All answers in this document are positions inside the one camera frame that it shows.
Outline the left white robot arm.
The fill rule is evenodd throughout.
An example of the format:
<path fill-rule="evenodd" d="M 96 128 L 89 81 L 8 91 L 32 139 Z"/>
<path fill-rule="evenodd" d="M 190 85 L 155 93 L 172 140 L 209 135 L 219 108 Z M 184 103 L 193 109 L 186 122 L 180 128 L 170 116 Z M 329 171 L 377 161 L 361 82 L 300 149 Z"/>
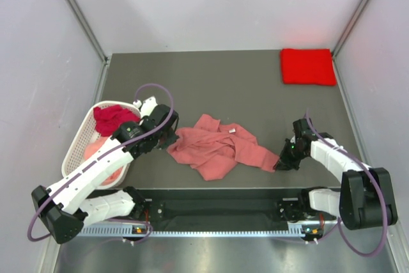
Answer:
<path fill-rule="evenodd" d="M 30 241 L 36 241 L 32 230 L 37 219 L 50 237 L 58 244 L 65 244 L 89 225 L 116 217 L 136 220 L 143 216 L 146 200 L 133 187 L 90 197 L 119 168 L 176 142 L 178 137 L 173 126 L 178 123 L 179 114 L 173 105 L 158 104 L 151 97 L 138 102 L 137 108 L 140 121 L 122 123 L 77 169 L 49 187 L 39 185 L 32 191 L 36 213 L 27 230 Z"/>

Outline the salmon pink t shirt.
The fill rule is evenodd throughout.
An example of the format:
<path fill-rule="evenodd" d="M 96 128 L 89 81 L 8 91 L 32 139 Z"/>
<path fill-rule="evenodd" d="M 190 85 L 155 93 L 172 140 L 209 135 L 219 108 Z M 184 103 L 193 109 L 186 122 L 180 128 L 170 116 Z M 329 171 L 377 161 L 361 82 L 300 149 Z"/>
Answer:
<path fill-rule="evenodd" d="M 279 156 L 258 144 L 242 126 L 223 125 L 202 114 L 193 127 L 176 131 L 177 142 L 167 152 L 179 164 L 189 165 L 206 181 L 223 179 L 237 164 L 273 173 Z"/>

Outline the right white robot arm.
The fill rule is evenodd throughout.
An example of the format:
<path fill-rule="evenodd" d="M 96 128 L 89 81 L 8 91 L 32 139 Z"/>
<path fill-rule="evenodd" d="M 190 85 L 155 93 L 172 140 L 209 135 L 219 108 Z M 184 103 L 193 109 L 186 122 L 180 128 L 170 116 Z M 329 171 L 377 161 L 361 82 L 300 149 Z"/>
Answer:
<path fill-rule="evenodd" d="M 328 133 L 317 133 L 310 119 L 293 122 L 294 136 L 286 139 L 275 168 L 298 170 L 311 158 L 326 167 L 341 184 L 340 191 L 325 187 L 302 190 L 298 211 L 306 219 L 325 212 L 342 220 L 349 230 L 375 228 L 397 223 L 397 209 L 390 174 L 372 168 L 348 153 Z"/>

